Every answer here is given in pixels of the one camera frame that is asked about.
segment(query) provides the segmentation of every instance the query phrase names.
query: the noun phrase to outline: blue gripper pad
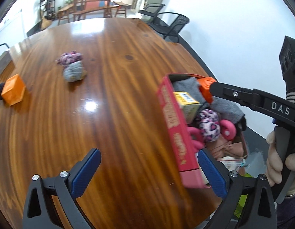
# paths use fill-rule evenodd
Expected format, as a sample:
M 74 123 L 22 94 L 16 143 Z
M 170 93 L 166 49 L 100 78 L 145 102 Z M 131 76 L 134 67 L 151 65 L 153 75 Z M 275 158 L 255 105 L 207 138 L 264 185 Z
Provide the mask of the blue gripper pad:
M 84 194 L 100 163 L 101 152 L 93 148 L 82 161 L 73 166 L 68 178 L 68 188 L 73 199 Z
M 198 152 L 197 160 L 198 160 L 199 166 L 201 167 L 206 178 L 208 179 L 209 183 L 211 184 L 211 188 L 213 189 L 216 196 L 224 199 L 228 193 L 226 181 L 223 178 L 223 176 L 221 175 L 220 171 L 216 168 L 215 163 L 213 163 L 212 160 L 210 159 L 212 157 L 212 155 L 209 152 L 206 153 L 206 151 L 208 151 L 208 150 L 202 149 Z

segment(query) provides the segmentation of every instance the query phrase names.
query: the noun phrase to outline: finger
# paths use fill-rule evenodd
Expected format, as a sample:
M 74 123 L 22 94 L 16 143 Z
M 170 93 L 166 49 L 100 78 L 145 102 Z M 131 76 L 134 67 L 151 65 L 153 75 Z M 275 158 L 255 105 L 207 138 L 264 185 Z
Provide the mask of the finger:
M 277 172 L 281 172 L 283 169 L 283 163 L 276 151 L 275 144 L 271 144 L 268 149 L 268 160 L 270 166 Z
M 275 131 L 272 131 L 269 135 L 267 135 L 266 142 L 271 145 L 275 143 Z
M 269 183 L 269 186 L 274 186 L 275 185 L 275 182 L 269 177 L 269 174 L 268 174 L 268 171 L 266 170 L 265 172 L 265 175 L 267 177 L 267 180 L 268 180 L 268 183 Z
M 281 172 L 275 171 L 269 164 L 269 160 L 266 160 L 268 176 L 277 184 L 281 183 L 282 175 Z
M 285 165 L 287 168 L 289 168 L 291 171 L 295 171 L 295 153 L 290 154 L 286 160 L 285 160 Z

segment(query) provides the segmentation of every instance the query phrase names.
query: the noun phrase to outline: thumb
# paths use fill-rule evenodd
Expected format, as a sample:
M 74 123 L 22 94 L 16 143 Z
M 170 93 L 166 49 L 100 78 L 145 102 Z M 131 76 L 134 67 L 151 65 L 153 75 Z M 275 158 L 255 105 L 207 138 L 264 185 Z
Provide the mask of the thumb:
M 286 160 L 285 160 L 285 165 L 287 168 L 289 168 L 291 171 L 295 171 L 295 153 L 290 154 Z
M 276 142 L 275 131 L 272 131 L 269 135 L 267 135 L 266 142 L 269 145 L 274 144 Z

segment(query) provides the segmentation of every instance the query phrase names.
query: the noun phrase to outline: gray box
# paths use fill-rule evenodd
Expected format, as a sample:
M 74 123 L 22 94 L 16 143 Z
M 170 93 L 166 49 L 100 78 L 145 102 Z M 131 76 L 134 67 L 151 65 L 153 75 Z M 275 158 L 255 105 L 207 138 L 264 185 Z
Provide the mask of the gray box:
M 2 53 L 2 55 L 0 56 L 0 75 L 11 61 L 12 61 L 12 57 L 8 49 L 4 53 Z

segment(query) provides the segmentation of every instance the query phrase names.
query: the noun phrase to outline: beige fabric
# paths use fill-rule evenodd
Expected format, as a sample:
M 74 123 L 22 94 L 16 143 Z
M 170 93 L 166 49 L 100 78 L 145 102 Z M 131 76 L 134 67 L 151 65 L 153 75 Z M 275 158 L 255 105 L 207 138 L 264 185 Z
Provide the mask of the beige fabric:
M 228 141 L 222 135 L 220 135 L 216 141 L 207 142 L 206 148 L 210 151 L 215 159 L 225 156 L 242 158 L 244 155 L 242 142 L 232 144 L 231 141 Z
M 283 163 L 281 158 L 279 157 L 276 151 L 276 142 L 275 142 L 275 132 L 272 131 L 266 139 L 267 143 L 269 144 L 268 149 L 268 159 L 266 161 L 266 176 L 268 178 L 268 182 L 270 186 L 274 186 L 275 183 L 279 184 L 282 181 L 281 171 L 283 168 Z M 290 154 L 286 160 L 285 164 L 287 168 L 292 171 L 295 171 L 295 154 Z M 289 191 L 287 192 L 287 196 L 295 194 L 295 180 L 292 183 Z
M 52 21 L 47 20 L 44 17 L 43 12 L 41 10 L 40 10 L 40 17 L 41 17 L 41 27 L 40 27 L 41 30 L 48 28 L 52 24 Z

